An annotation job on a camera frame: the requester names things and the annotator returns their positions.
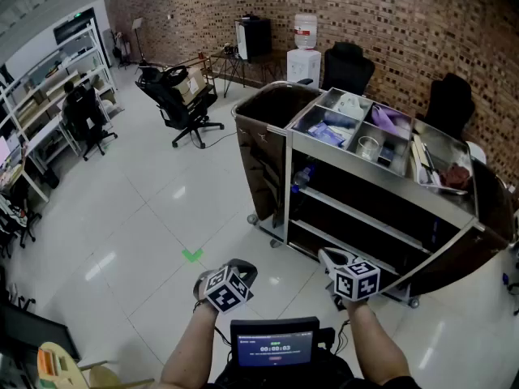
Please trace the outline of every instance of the handheld device screen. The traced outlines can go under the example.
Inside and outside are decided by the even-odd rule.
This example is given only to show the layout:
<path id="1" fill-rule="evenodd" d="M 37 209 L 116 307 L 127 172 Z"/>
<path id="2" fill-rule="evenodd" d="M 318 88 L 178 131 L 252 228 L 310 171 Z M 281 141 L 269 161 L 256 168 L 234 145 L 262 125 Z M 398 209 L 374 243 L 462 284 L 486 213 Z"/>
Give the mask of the handheld device screen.
<path id="1" fill-rule="evenodd" d="M 313 332 L 238 336 L 241 367 L 300 365 L 311 361 Z"/>

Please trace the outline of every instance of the bottle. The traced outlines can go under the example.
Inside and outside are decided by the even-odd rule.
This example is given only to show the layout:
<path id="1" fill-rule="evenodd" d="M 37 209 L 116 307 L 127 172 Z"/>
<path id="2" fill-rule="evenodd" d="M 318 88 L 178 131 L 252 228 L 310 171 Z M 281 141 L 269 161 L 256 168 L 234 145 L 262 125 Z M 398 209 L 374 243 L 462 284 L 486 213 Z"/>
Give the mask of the bottle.
<path id="1" fill-rule="evenodd" d="M 314 49 L 317 45 L 317 16 L 296 15 L 294 24 L 295 44 L 300 49 Z"/>
<path id="2" fill-rule="evenodd" d="M 310 181 L 310 177 L 314 174 L 314 171 L 314 165 L 308 165 L 303 170 L 299 170 L 294 175 L 294 184 L 290 187 L 292 193 L 298 193 L 299 189 L 305 187 Z"/>

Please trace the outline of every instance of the brick wall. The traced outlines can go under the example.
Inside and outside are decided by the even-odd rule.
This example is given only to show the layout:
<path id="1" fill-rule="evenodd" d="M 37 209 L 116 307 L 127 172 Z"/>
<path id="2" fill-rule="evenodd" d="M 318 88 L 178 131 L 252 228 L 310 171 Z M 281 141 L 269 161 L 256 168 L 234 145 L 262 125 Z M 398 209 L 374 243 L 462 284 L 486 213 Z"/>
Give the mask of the brick wall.
<path id="1" fill-rule="evenodd" d="M 109 21 L 135 38 L 148 60 L 179 62 L 235 41 L 246 12 L 272 20 L 274 49 L 293 49 L 294 15 L 315 13 L 317 49 L 361 45 L 376 64 L 373 99 L 410 115 L 425 113 L 431 81 L 454 72 L 473 89 L 476 112 L 465 132 L 507 181 L 519 182 L 519 2 L 517 0 L 106 0 Z"/>

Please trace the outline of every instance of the cable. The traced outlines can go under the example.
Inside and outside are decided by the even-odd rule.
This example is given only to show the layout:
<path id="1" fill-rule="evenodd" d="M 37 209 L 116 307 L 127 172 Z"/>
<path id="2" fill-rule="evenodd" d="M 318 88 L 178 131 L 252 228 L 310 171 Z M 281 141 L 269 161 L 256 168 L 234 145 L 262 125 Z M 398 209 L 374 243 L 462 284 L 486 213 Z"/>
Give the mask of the cable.
<path id="1" fill-rule="evenodd" d="M 341 325 L 341 329 L 337 333 L 337 338 L 339 339 L 339 344 L 337 345 L 337 348 L 335 349 L 335 353 L 334 353 L 335 355 L 342 352 L 346 348 L 348 343 L 350 342 L 350 340 L 348 339 L 348 336 L 344 333 L 344 327 L 347 326 L 348 324 L 350 324 L 349 320 L 344 321 Z"/>
<path id="2" fill-rule="evenodd" d="M 202 304 L 204 304 L 207 300 L 203 299 L 203 300 L 198 300 L 196 303 L 195 303 L 195 308 L 193 308 L 193 313 L 195 312 L 195 310 L 201 306 Z M 224 342 L 224 344 L 228 345 L 230 347 L 230 342 L 227 340 L 227 338 L 224 336 L 224 333 L 222 333 L 220 331 L 220 329 L 218 329 L 218 327 L 214 327 L 214 330 L 216 333 L 218 333 L 221 337 L 221 340 Z"/>
<path id="3" fill-rule="evenodd" d="M 216 333 L 218 333 L 222 339 L 222 341 L 224 342 L 224 344 L 228 345 L 230 347 L 230 343 L 229 341 L 225 338 L 224 336 L 224 333 L 222 333 L 220 330 L 218 330 L 218 327 L 214 327 L 214 330 Z"/>
<path id="4" fill-rule="evenodd" d="M 215 141 L 213 144 L 211 144 L 210 146 L 206 146 L 205 147 L 205 150 L 207 150 L 208 148 L 212 147 L 213 145 L 215 145 L 216 143 L 218 143 L 219 141 L 222 141 L 225 137 L 229 137 L 230 135 L 235 135 L 236 134 L 236 131 L 234 133 L 230 133 L 230 134 L 227 134 L 227 135 L 224 135 L 221 139 Z M 191 142 L 193 143 L 193 145 L 196 147 L 196 148 L 199 148 L 200 150 L 204 150 L 202 147 L 200 146 L 197 146 L 195 144 L 195 141 L 193 140 L 193 133 L 190 132 L 189 133 L 189 136 L 191 137 Z"/>

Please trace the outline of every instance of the black chair back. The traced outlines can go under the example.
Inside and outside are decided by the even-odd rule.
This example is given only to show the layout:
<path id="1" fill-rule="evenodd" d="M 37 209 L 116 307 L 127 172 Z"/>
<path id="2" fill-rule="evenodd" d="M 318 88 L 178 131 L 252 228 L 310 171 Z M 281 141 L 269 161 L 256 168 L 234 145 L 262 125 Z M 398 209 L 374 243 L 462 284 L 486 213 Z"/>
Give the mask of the black chair back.
<path id="1" fill-rule="evenodd" d="M 162 114 L 165 124 L 176 130 L 183 130 L 189 122 L 189 110 L 182 102 L 182 96 L 177 89 L 171 88 L 167 81 L 153 79 L 146 81 L 140 79 L 135 84 L 142 91 L 158 103 L 161 112 L 164 111 L 167 117 Z"/>
<path id="2" fill-rule="evenodd" d="M 461 139 L 461 132 L 474 109 L 470 85 L 449 73 L 444 80 L 432 83 L 429 109 L 424 121 L 455 139 Z"/>
<path id="3" fill-rule="evenodd" d="M 96 103 L 96 91 L 94 88 L 84 90 L 76 88 L 66 98 L 67 105 L 63 110 L 68 124 L 74 127 L 76 136 L 80 139 L 88 139 L 94 128 L 102 129 L 105 124 L 105 116 Z M 94 123 L 91 129 L 88 119 Z"/>
<path id="4" fill-rule="evenodd" d="M 363 57 L 360 46 L 337 42 L 324 54 L 322 89 L 334 87 L 362 95 L 374 71 L 375 63 Z"/>

